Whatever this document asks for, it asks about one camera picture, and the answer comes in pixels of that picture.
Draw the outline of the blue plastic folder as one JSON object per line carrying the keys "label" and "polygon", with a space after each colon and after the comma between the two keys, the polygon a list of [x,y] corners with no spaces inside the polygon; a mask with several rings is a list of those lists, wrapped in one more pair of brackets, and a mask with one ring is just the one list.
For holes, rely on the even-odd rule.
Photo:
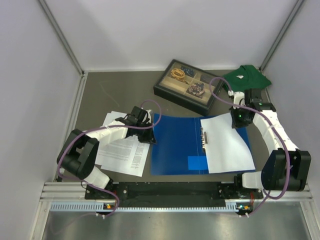
{"label": "blue plastic folder", "polygon": [[[173,117],[155,114],[159,124],[154,127],[156,144],[152,147],[152,175],[205,175],[209,173],[206,153],[202,150],[201,120],[207,117]],[[246,128],[235,128],[251,146]]]}

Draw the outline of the white printed paper stack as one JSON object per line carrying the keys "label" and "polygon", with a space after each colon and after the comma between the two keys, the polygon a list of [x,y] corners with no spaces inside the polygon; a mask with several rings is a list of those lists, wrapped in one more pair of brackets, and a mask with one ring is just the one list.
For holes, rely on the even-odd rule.
{"label": "white printed paper stack", "polygon": [[95,164],[103,170],[141,177],[149,148],[135,135],[112,142],[100,139]]}

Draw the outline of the white paper sheet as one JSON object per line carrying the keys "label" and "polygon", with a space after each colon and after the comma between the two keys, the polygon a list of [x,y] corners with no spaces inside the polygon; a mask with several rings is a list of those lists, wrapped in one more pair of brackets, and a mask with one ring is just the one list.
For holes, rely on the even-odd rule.
{"label": "white paper sheet", "polygon": [[232,128],[229,113],[200,120],[207,133],[206,159],[210,174],[255,171],[256,167],[245,140]]}

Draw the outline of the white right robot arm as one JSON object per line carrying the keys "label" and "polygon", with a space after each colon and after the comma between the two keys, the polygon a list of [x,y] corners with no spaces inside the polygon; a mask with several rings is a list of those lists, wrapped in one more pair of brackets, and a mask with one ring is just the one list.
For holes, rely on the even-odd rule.
{"label": "white right robot arm", "polygon": [[308,151],[300,150],[289,138],[281,125],[276,108],[262,99],[262,91],[257,88],[243,92],[228,91],[233,105],[229,109],[234,129],[250,124],[259,130],[267,147],[269,157],[261,171],[238,175],[240,179],[233,185],[233,192],[245,198],[252,189],[266,191],[300,192],[305,189],[311,164]]}

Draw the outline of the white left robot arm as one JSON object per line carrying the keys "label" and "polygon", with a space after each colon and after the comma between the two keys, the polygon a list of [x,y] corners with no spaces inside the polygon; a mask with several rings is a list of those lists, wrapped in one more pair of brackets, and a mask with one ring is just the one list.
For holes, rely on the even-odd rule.
{"label": "white left robot arm", "polygon": [[96,167],[99,147],[136,136],[143,144],[155,144],[151,111],[134,106],[131,113],[117,117],[108,125],[70,132],[57,157],[58,169],[63,168],[74,177],[96,188],[102,198],[109,198],[114,191],[113,180]]}

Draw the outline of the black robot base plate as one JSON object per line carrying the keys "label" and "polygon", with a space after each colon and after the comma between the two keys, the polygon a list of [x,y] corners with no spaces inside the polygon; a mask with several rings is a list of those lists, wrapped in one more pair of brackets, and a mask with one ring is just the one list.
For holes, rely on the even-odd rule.
{"label": "black robot base plate", "polygon": [[204,197],[205,200],[260,200],[257,189],[240,188],[233,182],[114,182],[108,189],[123,203],[139,197]]}

